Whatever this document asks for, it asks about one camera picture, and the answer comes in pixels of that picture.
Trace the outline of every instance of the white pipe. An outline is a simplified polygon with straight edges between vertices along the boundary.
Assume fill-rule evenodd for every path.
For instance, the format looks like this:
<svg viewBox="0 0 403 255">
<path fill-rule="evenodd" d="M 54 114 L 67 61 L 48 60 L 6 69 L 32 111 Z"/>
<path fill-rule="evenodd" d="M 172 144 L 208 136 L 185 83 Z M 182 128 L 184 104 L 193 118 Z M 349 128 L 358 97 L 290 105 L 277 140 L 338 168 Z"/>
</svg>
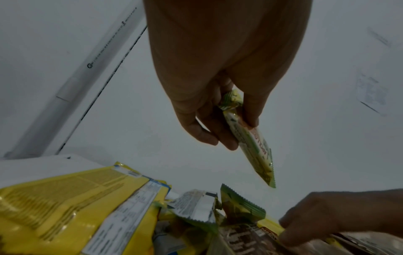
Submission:
<svg viewBox="0 0 403 255">
<path fill-rule="evenodd" d="M 56 97 L 36 118 L 13 151 L 5 156 L 7 159 L 37 157 L 44 152 L 77 103 L 109 65 L 144 17 L 143 2 L 132 0 L 98 45 L 66 81 Z"/>
</svg>

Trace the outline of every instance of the white wall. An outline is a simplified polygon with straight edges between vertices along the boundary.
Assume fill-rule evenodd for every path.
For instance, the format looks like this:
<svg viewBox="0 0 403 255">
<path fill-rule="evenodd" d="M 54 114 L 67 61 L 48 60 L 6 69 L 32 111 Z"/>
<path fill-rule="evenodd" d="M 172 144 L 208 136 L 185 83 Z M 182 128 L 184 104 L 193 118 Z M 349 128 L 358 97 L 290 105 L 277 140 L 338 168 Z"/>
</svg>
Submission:
<svg viewBox="0 0 403 255">
<path fill-rule="evenodd" d="M 269 188 L 240 150 L 201 144 L 180 127 L 142 36 L 65 145 L 103 165 L 120 160 L 175 189 L 226 183 L 279 218 L 311 191 L 402 187 L 401 1 L 315 1 L 302 46 L 260 118 L 274 157 Z M 392 38 L 393 47 L 368 34 Z M 389 88 L 382 116 L 356 98 L 358 69 Z"/>
<path fill-rule="evenodd" d="M 14 148 L 129 2 L 2 1 L 0 157 Z M 49 154 L 60 146 L 59 141 Z"/>
</svg>

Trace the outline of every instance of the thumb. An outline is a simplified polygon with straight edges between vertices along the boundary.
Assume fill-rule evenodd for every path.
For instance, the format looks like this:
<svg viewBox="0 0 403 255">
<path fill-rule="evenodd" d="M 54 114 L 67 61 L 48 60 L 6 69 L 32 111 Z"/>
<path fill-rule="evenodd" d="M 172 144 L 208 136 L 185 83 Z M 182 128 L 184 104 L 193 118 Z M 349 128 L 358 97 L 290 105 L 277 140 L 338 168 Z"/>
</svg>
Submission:
<svg viewBox="0 0 403 255">
<path fill-rule="evenodd" d="M 269 93 L 260 95 L 243 95 L 243 117 L 251 127 L 259 125 L 259 116 L 263 111 Z"/>
</svg>

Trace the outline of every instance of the hand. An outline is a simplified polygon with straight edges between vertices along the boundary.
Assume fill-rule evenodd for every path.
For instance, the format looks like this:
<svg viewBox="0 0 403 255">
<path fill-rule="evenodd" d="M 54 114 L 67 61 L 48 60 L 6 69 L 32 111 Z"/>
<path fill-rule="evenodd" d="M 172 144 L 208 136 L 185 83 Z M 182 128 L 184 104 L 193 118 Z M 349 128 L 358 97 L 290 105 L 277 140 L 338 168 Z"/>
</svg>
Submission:
<svg viewBox="0 0 403 255">
<path fill-rule="evenodd" d="M 201 142 L 235 150 L 216 107 L 233 84 L 258 125 L 269 93 L 303 38 L 311 0 L 144 0 L 155 70 L 182 127 Z M 209 129 L 202 128 L 196 117 Z"/>
<path fill-rule="evenodd" d="M 339 232 L 403 234 L 403 189 L 311 193 L 280 219 L 280 241 L 297 246 Z"/>
</svg>

